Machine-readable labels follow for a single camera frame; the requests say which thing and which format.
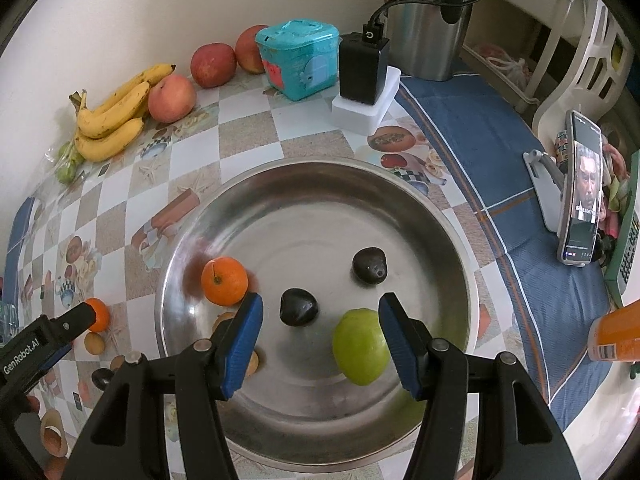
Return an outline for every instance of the stainless steel kettle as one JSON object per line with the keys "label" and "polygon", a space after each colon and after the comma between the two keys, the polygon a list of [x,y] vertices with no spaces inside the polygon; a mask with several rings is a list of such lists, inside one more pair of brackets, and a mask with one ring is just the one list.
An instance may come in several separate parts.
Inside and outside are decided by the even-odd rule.
{"label": "stainless steel kettle", "polygon": [[451,63],[460,52],[470,16],[471,6],[391,7],[386,20],[389,64],[421,79],[451,78]]}

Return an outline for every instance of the phone stand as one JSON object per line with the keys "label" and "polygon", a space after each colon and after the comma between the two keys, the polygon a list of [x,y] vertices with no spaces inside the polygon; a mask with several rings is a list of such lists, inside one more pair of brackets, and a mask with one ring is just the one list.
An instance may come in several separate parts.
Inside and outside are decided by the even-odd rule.
{"label": "phone stand", "polygon": [[557,233],[560,228],[564,174],[553,159],[540,150],[523,153],[522,158],[538,196],[545,226],[552,233]]}

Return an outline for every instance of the barcode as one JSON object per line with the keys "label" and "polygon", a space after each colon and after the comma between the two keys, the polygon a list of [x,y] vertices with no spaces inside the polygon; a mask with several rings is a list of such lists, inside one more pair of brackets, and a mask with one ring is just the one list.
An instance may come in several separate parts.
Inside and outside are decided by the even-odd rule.
{"label": "barcode", "polygon": [[600,359],[616,359],[616,344],[613,345],[599,345],[598,356]]}

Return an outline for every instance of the stainless steel bowl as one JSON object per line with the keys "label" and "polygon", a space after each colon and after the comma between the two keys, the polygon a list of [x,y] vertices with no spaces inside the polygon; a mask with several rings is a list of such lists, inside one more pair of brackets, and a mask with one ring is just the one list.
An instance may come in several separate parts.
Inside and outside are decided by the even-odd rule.
{"label": "stainless steel bowl", "polygon": [[[351,273],[361,248],[382,248],[388,277],[363,286]],[[229,181],[186,225],[156,296],[161,353],[209,337],[224,309],[200,290],[206,261],[233,256],[264,301],[260,367],[218,409],[229,447],[265,465],[329,472],[389,456],[417,435],[424,405],[400,385],[391,362],[369,386],[340,373],[332,331],[347,310],[376,310],[387,291],[434,336],[472,351],[478,291],[466,251],[445,216],[389,172],[340,158],[280,160]],[[311,292],[316,320],[280,321],[280,295]]]}

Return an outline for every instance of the orange bottle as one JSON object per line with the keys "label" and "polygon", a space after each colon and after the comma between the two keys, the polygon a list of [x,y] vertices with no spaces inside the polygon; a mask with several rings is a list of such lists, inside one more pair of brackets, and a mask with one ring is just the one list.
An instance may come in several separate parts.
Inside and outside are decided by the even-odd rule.
{"label": "orange bottle", "polygon": [[640,361],[640,300],[596,319],[587,346],[593,361]]}

